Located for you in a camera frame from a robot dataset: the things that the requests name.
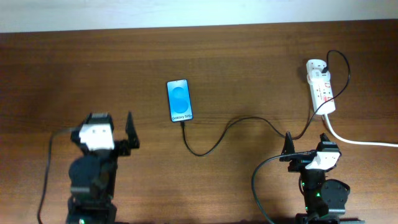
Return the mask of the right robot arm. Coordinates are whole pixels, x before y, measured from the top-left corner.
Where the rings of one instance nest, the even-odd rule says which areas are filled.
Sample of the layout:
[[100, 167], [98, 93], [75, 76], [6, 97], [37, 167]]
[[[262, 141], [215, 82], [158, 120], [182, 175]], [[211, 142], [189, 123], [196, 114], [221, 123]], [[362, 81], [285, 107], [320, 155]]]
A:
[[320, 135], [316, 149], [296, 152], [290, 133], [285, 134], [281, 162], [288, 162], [289, 172], [300, 174], [300, 191], [305, 202], [305, 213], [294, 218], [299, 224], [349, 224], [364, 223], [358, 218], [342, 218], [346, 213], [346, 202], [351, 192], [348, 184], [327, 179], [326, 173], [336, 167], [341, 151], [325, 133]]

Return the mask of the blue screen Galaxy smartphone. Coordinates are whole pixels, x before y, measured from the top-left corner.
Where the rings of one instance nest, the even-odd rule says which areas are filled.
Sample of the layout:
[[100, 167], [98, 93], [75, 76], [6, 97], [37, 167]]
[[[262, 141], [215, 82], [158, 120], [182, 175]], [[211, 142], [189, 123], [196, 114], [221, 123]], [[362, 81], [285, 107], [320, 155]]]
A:
[[167, 82], [170, 118], [173, 123], [193, 119], [192, 103], [187, 79]]

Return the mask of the white power strip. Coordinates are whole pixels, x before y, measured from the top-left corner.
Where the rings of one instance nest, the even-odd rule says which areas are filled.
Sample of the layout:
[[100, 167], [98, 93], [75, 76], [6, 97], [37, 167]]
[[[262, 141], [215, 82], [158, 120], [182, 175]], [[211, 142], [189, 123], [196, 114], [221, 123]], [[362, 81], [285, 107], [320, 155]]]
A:
[[310, 85], [313, 109], [316, 115], [330, 114], [336, 110], [333, 100], [331, 82], [320, 82]]

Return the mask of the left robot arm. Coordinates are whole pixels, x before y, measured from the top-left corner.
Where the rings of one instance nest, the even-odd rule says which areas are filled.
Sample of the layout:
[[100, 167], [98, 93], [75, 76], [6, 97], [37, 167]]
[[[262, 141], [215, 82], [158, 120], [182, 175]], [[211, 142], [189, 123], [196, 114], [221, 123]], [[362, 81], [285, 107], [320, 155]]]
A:
[[113, 137], [113, 119], [108, 113], [91, 113], [71, 131], [71, 141], [82, 152], [72, 162], [68, 175], [71, 197], [67, 223], [114, 223], [117, 207], [112, 203], [118, 159], [139, 149], [132, 113], [127, 114], [126, 139]]

